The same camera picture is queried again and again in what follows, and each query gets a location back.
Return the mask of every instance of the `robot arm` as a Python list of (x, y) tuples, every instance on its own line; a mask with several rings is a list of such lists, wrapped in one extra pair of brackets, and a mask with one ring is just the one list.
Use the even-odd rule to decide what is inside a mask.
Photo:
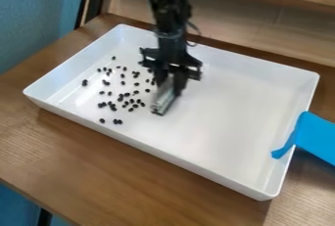
[(140, 48), (142, 66), (150, 68), (159, 87), (153, 113), (164, 115), (181, 95), (189, 78), (200, 80), (202, 63), (187, 53), (186, 27), (191, 18), (188, 0), (149, 0), (156, 20), (159, 48)]

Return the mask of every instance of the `blue object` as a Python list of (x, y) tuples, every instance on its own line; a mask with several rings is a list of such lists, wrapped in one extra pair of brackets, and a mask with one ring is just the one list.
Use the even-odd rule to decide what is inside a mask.
[(273, 151), (272, 157), (281, 158), (293, 145), (335, 166), (335, 123), (313, 113), (302, 113), (284, 147)]

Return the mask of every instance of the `blue tape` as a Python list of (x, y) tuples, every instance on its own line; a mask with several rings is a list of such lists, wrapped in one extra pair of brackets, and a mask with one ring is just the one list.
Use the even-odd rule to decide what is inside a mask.
[(309, 112), (302, 113), (283, 148), (273, 158), (283, 157), (293, 145), (335, 166), (335, 124)]

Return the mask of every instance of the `plastic tray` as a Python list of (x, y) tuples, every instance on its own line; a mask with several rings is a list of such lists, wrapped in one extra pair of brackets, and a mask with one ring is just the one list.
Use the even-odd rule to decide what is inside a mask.
[[(318, 74), (198, 45), (189, 51), (204, 63), (203, 79), (189, 81), (170, 111), (157, 116), (149, 111), (155, 87), (146, 79), (152, 75), (138, 64), (139, 47), (156, 46), (152, 32), (118, 25), (32, 83), (24, 94), (45, 110), (246, 196), (259, 201), (277, 196), (294, 149), (281, 159), (270, 152), (285, 143), (298, 115), (309, 108)], [(114, 72), (107, 76), (97, 71), (103, 67)], [(134, 70), (141, 72), (137, 79), (132, 77)], [(124, 86), (121, 73), (126, 75)], [(83, 79), (88, 79), (86, 87), (81, 86)], [(103, 85), (102, 79), (111, 85)], [(146, 108), (130, 113), (117, 98), (135, 89), (140, 94), (132, 98), (141, 99)], [(112, 91), (113, 96), (100, 91)], [(117, 112), (97, 107), (108, 101), (118, 104)], [(114, 125), (115, 118), (123, 125)]]

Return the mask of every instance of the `light blue wall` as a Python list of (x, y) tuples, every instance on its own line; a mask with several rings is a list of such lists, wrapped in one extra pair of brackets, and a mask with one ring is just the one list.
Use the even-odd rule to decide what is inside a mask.
[(79, 3), (0, 0), (0, 73), (71, 31)]

